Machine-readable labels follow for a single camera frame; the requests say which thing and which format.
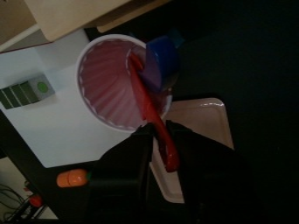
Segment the green box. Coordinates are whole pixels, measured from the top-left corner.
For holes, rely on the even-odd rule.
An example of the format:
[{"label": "green box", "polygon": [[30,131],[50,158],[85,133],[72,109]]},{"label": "green box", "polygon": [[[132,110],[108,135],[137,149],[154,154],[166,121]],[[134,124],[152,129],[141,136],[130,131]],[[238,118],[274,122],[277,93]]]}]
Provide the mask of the green box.
[{"label": "green box", "polygon": [[13,91],[13,95],[15,96],[22,106],[30,103],[27,98],[25,97],[23,91],[21,90],[18,84],[10,86],[10,90]]},{"label": "green box", "polygon": [[3,95],[5,95],[6,100],[10,102],[10,104],[13,105],[13,107],[14,107],[14,108],[19,107],[21,104],[19,104],[19,102],[17,101],[17,99],[14,98],[14,94],[13,94],[10,88],[9,88],[9,87],[5,87],[5,88],[2,89],[2,92],[3,92]]},{"label": "green box", "polygon": [[5,94],[2,92],[2,89],[0,89],[0,102],[2,103],[5,109],[10,109],[13,107],[11,103],[5,98]]},{"label": "green box", "polygon": [[30,103],[41,101],[54,93],[44,74],[21,83],[19,88]]},{"label": "green box", "polygon": [[26,82],[21,83],[18,86],[19,86],[19,89],[22,90],[22,94],[25,95],[25,98],[27,99],[29,103],[37,102],[38,97],[37,97],[36,93],[33,92],[30,83],[26,81]]}]

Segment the dark background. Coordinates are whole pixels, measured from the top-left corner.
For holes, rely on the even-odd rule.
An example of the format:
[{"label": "dark background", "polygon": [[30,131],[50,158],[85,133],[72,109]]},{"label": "dark background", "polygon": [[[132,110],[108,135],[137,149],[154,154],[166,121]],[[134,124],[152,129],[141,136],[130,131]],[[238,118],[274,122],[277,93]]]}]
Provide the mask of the dark background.
[{"label": "dark background", "polygon": [[[297,15],[297,1],[173,0],[112,31],[86,29],[89,40],[122,33],[146,41],[177,31],[182,39],[177,48],[181,71],[172,88],[173,99],[222,100],[234,149],[252,167],[256,192],[272,223],[297,222]],[[60,171],[78,165],[44,169],[2,114],[0,122],[3,153],[60,217],[80,219],[88,189],[62,192],[52,183]],[[66,202],[50,197],[49,191],[57,197],[62,195],[72,208],[65,208]],[[158,197],[152,198],[153,217],[185,223],[177,218],[184,216],[182,207],[168,205]]]}]

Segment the white tray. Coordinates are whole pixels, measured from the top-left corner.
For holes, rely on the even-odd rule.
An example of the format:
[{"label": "white tray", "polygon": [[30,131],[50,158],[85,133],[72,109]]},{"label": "white tray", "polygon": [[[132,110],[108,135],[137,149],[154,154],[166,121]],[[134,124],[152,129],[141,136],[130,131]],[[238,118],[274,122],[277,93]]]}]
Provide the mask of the white tray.
[{"label": "white tray", "polygon": [[[172,120],[192,129],[193,132],[225,144],[230,149],[233,148],[226,111],[218,99],[205,98],[174,101],[164,120]],[[150,169],[164,199],[172,203],[182,203],[182,192],[177,173],[165,172],[156,141],[153,141]]]}]

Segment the white table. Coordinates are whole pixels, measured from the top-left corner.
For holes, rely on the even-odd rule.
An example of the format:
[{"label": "white table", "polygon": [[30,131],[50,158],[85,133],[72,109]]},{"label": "white table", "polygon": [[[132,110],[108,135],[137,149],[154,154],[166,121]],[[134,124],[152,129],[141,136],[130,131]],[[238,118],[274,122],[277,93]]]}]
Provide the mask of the white table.
[{"label": "white table", "polygon": [[48,45],[0,54],[0,88],[44,73],[54,90],[23,107],[0,105],[44,167],[97,160],[129,135],[104,126],[80,99],[74,64],[88,42],[78,30]]}]

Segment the red handle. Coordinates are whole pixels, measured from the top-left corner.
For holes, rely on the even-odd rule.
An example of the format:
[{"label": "red handle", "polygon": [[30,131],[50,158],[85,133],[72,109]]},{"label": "red handle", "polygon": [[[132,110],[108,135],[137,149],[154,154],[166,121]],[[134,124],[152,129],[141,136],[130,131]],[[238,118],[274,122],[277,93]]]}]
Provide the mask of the red handle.
[{"label": "red handle", "polygon": [[128,57],[128,69],[130,73],[132,88],[134,92],[136,104],[145,120],[153,124],[158,136],[158,151],[162,158],[164,168],[168,172],[174,172],[178,168],[180,160],[173,140],[164,127],[164,122],[158,116],[152,99],[145,90],[136,70],[142,70],[138,58],[130,53]]}]

